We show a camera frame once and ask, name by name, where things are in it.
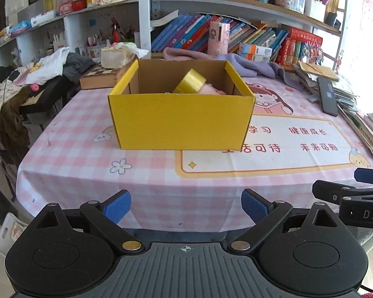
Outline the yellow cardboard box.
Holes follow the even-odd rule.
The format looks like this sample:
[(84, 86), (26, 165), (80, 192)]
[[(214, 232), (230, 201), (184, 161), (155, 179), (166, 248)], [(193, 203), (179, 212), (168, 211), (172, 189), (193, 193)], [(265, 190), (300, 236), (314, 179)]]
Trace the yellow cardboard box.
[[(190, 70), (217, 95), (177, 93)], [(121, 149), (239, 150), (255, 96), (228, 61), (136, 60), (108, 95)]]

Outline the pink plush pig toy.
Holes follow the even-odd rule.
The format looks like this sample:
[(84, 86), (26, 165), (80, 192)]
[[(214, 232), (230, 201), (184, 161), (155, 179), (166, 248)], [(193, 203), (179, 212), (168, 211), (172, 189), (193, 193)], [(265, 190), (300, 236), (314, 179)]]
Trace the pink plush pig toy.
[(221, 96), (224, 96), (226, 93), (224, 93), (221, 90), (216, 89), (210, 83), (205, 83), (205, 84), (203, 84), (203, 86), (199, 90), (198, 94), (201, 94), (201, 95), (221, 95)]

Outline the yellow tape roll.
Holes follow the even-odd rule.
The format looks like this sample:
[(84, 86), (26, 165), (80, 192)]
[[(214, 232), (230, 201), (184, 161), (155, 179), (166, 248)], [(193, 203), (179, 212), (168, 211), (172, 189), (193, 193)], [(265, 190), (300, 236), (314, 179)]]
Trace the yellow tape roll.
[(181, 82), (176, 86), (174, 94), (198, 94), (204, 84), (206, 78), (195, 69), (190, 69), (182, 78)]

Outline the stack of books and papers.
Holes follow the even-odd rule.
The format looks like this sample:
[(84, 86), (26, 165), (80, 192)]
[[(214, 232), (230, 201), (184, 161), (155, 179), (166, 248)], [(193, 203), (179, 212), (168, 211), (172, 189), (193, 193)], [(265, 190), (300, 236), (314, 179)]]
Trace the stack of books and papers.
[[(305, 86), (311, 95), (312, 101), (321, 105), (317, 76), (302, 71), (297, 64), (293, 65), (300, 82)], [(352, 130), (359, 136), (363, 144), (373, 154), (373, 114), (363, 115), (357, 108), (357, 96), (351, 90), (349, 84), (340, 78), (339, 81), (332, 81), (335, 99), (337, 101), (338, 114), (342, 115)]]

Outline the pink checkered tablecloth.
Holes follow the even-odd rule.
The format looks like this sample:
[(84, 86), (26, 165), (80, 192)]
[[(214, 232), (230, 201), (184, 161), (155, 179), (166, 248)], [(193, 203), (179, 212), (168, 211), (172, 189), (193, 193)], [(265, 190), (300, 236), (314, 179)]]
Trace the pink checkered tablecloth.
[(79, 92), (26, 154), (17, 198), (32, 215), (49, 202), (77, 208), (131, 193), (123, 227), (221, 232), (250, 227), (240, 205), (251, 188), (295, 207), (314, 202), (312, 184), (355, 184), (373, 155), (340, 117), (324, 114), (280, 80), (249, 78), (259, 99), (237, 151), (133, 151), (117, 143), (107, 89)]

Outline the black smartphone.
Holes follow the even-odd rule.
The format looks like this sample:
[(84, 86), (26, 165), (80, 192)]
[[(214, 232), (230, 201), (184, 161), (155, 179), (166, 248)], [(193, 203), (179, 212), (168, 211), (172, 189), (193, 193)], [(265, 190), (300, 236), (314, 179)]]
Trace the black smartphone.
[(318, 77), (317, 83), (323, 112), (328, 115), (337, 116), (337, 101), (335, 99), (332, 82), (327, 78)]

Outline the brown envelope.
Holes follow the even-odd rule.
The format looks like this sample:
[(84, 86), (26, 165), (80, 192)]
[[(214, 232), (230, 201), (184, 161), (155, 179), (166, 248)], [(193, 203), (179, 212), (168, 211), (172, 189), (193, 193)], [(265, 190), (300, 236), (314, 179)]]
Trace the brown envelope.
[(298, 65), (300, 66), (302, 71), (304, 71), (307, 74), (327, 78), (332, 81), (340, 80), (340, 78), (335, 74), (335, 72), (329, 67), (316, 65), (313, 63), (304, 63), (302, 61), (299, 61)]

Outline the wooden chess board box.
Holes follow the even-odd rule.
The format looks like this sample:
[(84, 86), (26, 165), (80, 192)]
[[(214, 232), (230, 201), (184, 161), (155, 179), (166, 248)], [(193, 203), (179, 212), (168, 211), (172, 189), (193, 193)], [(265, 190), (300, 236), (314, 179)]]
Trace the wooden chess board box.
[(101, 63), (98, 63), (79, 79), (81, 89), (88, 90), (114, 87), (130, 66), (131, 64), (129, 63), (122, 68), (106, 69), (101, 66)]

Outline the purple cloth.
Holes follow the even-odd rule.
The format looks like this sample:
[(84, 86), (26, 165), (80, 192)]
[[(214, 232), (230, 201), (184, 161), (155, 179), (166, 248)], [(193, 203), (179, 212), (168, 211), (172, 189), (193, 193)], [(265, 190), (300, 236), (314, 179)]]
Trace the purple cloth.
[(299, 91), (304, 89), (304, 85), (300, 83), (299, 79), (294, 74), (286, 73), (286, 71), (279, 64), (274, 62), (266, 63), (260, 61), (251, 61), (234, 53), (213, 57), (203, 52), (169, 47), (166, 47), (162, 53), (163, 58), (166, 61), (228, 61), (241, 77), (257, 77), (260, 75), (271, 79), (279, 78), (288, 87), (297, 89)]

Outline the tissue box with cloth cover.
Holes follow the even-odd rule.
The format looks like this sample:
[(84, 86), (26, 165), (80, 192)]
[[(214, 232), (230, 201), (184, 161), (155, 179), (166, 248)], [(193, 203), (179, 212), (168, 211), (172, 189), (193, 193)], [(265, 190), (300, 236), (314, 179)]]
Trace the tissue box with cloth cover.
[(101, 66), (105, 69), (123, 68), (135, 57), (142, 59), (148, 53), (148, 50), (139, 48), (133, 42), (117, 42), (101, 50)]

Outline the orange blue white box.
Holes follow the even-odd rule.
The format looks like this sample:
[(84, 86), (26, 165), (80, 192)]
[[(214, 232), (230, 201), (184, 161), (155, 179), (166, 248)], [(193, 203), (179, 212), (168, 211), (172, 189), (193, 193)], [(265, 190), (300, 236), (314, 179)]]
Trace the orange blue white box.
[(237, 54), (250, 61), (268, 63), (272, 57), (272, 49), (255, 44), (240, 43)]

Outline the pile of clothes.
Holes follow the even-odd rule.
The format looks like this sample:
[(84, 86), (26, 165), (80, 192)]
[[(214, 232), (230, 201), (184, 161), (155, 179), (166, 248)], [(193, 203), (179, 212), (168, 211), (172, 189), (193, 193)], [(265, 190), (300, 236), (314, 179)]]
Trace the pile of clothes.
[(45, 89), (56, 77), (76, 84), (94, 65), (92, 59), (62, 47), (25, 67), (0, 67), (0, 144), (15, 166), (20, 165), (30, 146), (29, 131), (21, 122), (19, 108), (36, 94), (33, 88)]

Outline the pink cylindrical device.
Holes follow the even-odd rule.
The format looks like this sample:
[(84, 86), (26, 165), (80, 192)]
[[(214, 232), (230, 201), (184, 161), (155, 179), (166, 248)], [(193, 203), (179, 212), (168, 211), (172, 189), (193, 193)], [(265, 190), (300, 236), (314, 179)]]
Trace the pink cylindrical device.
[(211, 56), (225, 55), (228, 53), (230, 24), (210, 22), (207, 54)]

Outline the white pen holder box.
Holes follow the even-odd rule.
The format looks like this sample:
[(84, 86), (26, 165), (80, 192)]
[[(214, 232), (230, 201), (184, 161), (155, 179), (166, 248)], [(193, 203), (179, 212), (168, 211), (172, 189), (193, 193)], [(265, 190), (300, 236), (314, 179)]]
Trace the white pen holder box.
[(317, 21), (324, 22), (326, 5), (317, 0), (305, 0), (304, 14)]

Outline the white bookshelf frame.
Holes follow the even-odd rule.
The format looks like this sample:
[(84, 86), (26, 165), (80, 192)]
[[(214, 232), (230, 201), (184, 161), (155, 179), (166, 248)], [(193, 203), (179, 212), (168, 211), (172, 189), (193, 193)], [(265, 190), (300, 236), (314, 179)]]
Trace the white bookshelf frame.
[(343, 28), (337, 29), (303, 13), (270, 3), (255, 0), (141, 0), (140, 3), (145, 4), (140, 6), (140, 10), (150, 12), (144, 17), (145, 22), (150, 19), (156, 20), (177, 9), (183, 13), (216, 13), (256, 24), (263, 22), (272, 26), (286, 25), (300, 28), (322, 36), (323, 50), (329, 46), (335, 48), (333, 53), (324, 52), (326, 65), (335, 69), (340, 58)]

